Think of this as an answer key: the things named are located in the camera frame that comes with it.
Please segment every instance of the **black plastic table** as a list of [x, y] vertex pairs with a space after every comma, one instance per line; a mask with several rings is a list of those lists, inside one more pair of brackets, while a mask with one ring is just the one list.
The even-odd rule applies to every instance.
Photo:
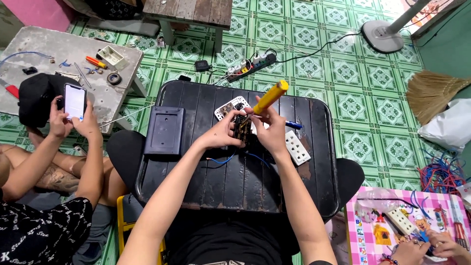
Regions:
[[[170, 81], [164, 84], [157, 96], [156, 106], [180, 107], [186, 110], [182, 154], [218, 119], [214, 110], [231, 99], [242, 96], [255, 106], [255, 96], [262, 92], [218, 87], [201, 83]], [[335, 165], [335, 147], [331, 115], [320, 100], [282, 96], [273, 107], [281, 116], [297, 121], [303, 129], [295, 130], [306, 147], [311, 160], [297, 167], [314, 203], [323, 217], [333, 216], [339, 209], [339, 192]], [[242, 211], [284, 212], [280, 179], [270, 154], [254, 144], [250, 153], [271, 163], [267, 168], [260, 160], [237, 151], [224, 165], [207, 160], [207, 157], [224, 161], [235, 148], [212, 149], [199, 162], [188, 186], [183, 207], [223, 208]], [[140, 178], [141, 199], [147, 201], [176, 161], [155, 161], [143, 156]]]

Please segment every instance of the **green wall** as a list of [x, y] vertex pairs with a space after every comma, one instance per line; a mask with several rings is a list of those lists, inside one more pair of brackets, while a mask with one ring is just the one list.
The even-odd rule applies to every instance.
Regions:
[[[471, 0], [463, 3], [447, 19], [420, 38], [417, 46], [424, 45], [444, 23], [447, 24], [437, 36], [424, 47], [418, 47], [425, 69], [453, 77], [471, 78]], [[471, 86], [461, 90], [455, 98], [471, 98]], [[468, 163], [463, 169], [469, 177], [471, 142], [466, 145], [461, 158]]]

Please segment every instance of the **yellow screwdriver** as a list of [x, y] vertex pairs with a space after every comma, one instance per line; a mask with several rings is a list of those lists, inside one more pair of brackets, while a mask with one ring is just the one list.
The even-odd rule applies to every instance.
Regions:
[[[277, 82], [271, 89], [263, 95], [259, 102], [253, 107], [253, 113], [259, 115], [264, 109], [270, 107], [275, 101], [277, 101], [283, 94], [288, 91], [288, 82], [281, 80]], [[247, 118], [242, 122], [244, 124], [248, 119], [250, 119], [250, 114], [247, 115]]]

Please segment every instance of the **bracelet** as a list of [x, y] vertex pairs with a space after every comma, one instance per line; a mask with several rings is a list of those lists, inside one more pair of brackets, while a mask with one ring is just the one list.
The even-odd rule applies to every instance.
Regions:
[[393, 259], [390, 255], [386, 255], [383, 253], [383, 258], [380, 259], [381, 262], [383, 261], [389, 261], [389, 264], [392, 265], [399, 265], [399, 262], [395, 259]]

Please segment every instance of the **green patterned tile floor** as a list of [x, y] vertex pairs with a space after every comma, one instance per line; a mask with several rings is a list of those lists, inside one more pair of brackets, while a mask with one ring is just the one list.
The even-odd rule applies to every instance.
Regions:
[[[224, 70], [267, 48], [277, 50], [278, 59], [289, 59], [312, 53], [346, 33], [357, 32], [368, 20], [393, 21], [402, 12], [398, 0], [233, 0], [231, 29], [224, 32], [222, 52], [215, 56], [215, 32], [204, 27], [191, 26], [188, 31], [177, 33], [175, 45], [164, 49], [156, 46], [155, 38], [89, 27], [86, 18], [74, 22], [69, 32], [120, 45], [135, 44], [145, 53], [138, 76], [147, 97], [130, 93], [120, 112], [125, 116], [154, 104], [160, 86], [180, 75], [206, 83], [209, 74], [196, 73], [193, 63], [197, 60], [205, 59], [214, 69]], [[329, 44], [314, 56], [271, 65], [232, 84], [220, 85], [266, 91], [280, 79], [287, 80], [289, 95], [327, 103], [333, 115], [337, 157], [353, 159], [362, 166], [366, 174], [364, 185], [420, 189], [415, 168], [428, 163], [422, 149], [432, 153], [441, 149], [416, 133], [419, 124], [405, 92], [407, 81], [423, 65], [417, 49], [408, 45], [412, 43], [408, 31], [401, 33], [406, 45], [394, 54], [379, 54], [361, 36], [352, 36]], [[212, 82], [220, 76], [215, 73]], [[147, 108], [127, 117], [134, 130], [147, 132], [149, 112]], [[33, 150], [25, 127], [17, 117], [7, 114], [0, 114], [0, 142]], [[72, 148], [74, 143], [87, 149], [85, 139], [75, 132], [64, 141], [61, 150], [77, 155]], [[97, 264], [115, 263], [114, 246], [113, 243], [107, 248]], [[302, 264], [299, 256], [293, 260]]]

